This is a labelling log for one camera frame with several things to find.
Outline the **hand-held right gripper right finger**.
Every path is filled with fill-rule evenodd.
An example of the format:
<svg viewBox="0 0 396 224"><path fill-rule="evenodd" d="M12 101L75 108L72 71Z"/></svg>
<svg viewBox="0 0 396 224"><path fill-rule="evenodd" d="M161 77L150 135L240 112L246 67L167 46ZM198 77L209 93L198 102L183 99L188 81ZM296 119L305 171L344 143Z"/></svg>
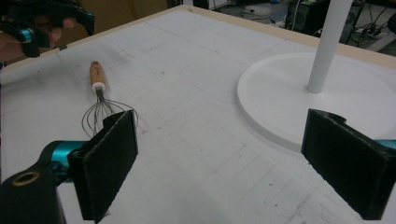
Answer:
<svg viewBox="0 0 396 224"><path fill-rule="evenodd" d="M364 220L379 220L396 183L396 139L373 140L336 114L310 109L302 154Z"/></svg>

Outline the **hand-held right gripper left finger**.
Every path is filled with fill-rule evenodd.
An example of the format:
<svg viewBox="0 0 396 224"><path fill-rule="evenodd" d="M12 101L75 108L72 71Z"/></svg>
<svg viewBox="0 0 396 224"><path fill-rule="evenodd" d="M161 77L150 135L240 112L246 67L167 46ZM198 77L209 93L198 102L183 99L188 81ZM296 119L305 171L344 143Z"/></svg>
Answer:
<svg viewBox="0 0 396 224"><path fill-rule="evenodd" d="M103 123L99 133L67 155L82 217L95 224L105 217L138 155L132 110Z"/></svg>

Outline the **wooden-handled wire whisk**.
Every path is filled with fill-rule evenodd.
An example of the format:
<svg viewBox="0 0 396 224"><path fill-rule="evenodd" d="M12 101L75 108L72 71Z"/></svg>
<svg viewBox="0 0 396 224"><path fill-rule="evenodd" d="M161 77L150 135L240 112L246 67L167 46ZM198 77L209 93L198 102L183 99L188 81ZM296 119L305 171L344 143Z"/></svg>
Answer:
<svg viewBox="0 0 396 224"><path fill-rule="evenodd" d="M138 114L131 106L106 97L106 74L102 65L97 61L91 62L90 83L95 95L95 102L88 108L81 119L81 127L85 134L89 137L95 136L103 129L104 119L127 110L132 111L135 119L134 125L138 125Z"/></svg>

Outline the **white round-base pole stand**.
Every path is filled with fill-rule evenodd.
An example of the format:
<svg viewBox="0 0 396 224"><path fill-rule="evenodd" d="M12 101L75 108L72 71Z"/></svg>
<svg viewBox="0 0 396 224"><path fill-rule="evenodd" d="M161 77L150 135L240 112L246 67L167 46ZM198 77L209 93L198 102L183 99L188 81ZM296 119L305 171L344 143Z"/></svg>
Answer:
<svg viewBox="0 0 396 224"><path fill-rule="evenodd" d="M310 108L339 115L371 138L396 138L396 70L368 64L373 51L338 43L351 4L331 0L316 52L267 57L240 77L240 108L265 138L300 151Z"/></svg>

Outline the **brown cardboard panel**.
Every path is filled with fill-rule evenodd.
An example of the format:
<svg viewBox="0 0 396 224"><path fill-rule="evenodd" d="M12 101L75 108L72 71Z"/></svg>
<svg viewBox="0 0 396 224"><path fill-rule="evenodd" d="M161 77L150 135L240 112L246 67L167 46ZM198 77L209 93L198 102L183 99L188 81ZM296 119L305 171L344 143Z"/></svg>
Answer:
<svg viewBox="0 0 396 224"><path fill-rule="evenodd" d="M168 0L77 0L95 17L94 35L168 9Z"/></svg>

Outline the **white power strip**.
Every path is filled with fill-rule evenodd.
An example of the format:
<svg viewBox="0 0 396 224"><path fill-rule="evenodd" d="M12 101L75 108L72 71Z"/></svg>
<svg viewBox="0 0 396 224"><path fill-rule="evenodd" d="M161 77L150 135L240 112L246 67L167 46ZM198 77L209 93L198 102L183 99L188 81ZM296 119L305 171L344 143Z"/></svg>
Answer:
<svg viewBox="0 0 396 224"><path fill-rule="evenodd" d="M394 40L396 40L396 34L390 32L382 38L376 40L372 45L367 48L367 50L378 52L390 43L392 43Z"/></svg>

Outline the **black equipment box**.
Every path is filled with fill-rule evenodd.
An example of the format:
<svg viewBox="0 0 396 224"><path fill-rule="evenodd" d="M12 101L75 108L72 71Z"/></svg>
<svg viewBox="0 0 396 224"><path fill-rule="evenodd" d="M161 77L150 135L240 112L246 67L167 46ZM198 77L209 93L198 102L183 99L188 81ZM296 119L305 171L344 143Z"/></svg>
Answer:
<svg viewBox="0 0 396 224"><path fill-rule="evenodd" d="M324 26L330 0L292 0L288 6L285 28L312 35Z"/></svg>

